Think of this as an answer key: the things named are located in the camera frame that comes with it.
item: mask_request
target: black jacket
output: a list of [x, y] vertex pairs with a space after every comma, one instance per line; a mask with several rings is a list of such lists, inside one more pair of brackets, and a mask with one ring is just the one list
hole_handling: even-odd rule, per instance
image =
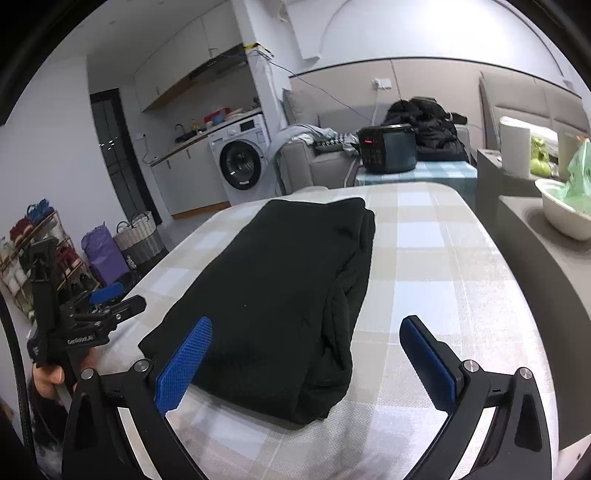
[[139, 348], [147, 358], [174, 352], [206, 316], [213, 339], [198, 387], [296, 424], [326, 417], [351, 381], [374, 233], [360, 198], [271, 200]]
[[413, 98], [394, 103], [382, 125], [398, 124], [414, 128], [418, 161], [468, 161], [450, 114], [437, 102]]

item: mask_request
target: digital display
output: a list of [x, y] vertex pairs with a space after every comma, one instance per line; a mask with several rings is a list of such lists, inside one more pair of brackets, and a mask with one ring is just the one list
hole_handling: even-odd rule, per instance
[[245, 132], [246, 130], [251, 130], [255, 128], [255, 121], [254, 120], [249, 120], [248, 122], [244, 122], [243, 124], [240, 124], [240, 132]]

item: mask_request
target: green plastic bag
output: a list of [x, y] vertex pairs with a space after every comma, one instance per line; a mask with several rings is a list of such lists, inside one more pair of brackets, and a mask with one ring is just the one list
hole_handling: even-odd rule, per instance
[[591, 216], [591, 143], [586, 140], [569, 163], [570, 178], [554, 197]]
[[548, 146], [543, 138], [531, 136], [530, 172], [545, 179], [552, 176]]

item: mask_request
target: washing machine door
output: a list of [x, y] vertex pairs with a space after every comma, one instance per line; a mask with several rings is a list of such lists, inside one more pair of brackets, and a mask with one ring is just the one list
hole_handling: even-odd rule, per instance
[[234, 140], [220, 153], [224, 180], [236, 190], [249, 190], [261, 178], [262, 153], [251, 143]]

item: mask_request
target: laundry basket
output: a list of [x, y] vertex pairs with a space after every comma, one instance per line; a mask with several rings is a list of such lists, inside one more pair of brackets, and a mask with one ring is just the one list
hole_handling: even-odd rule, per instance
[[152, 212], [145, 212], [128, 222], [117, 225], [113, 237], [130, 268], [146, 275], [162, 260], [168, 251], [156, 230]]

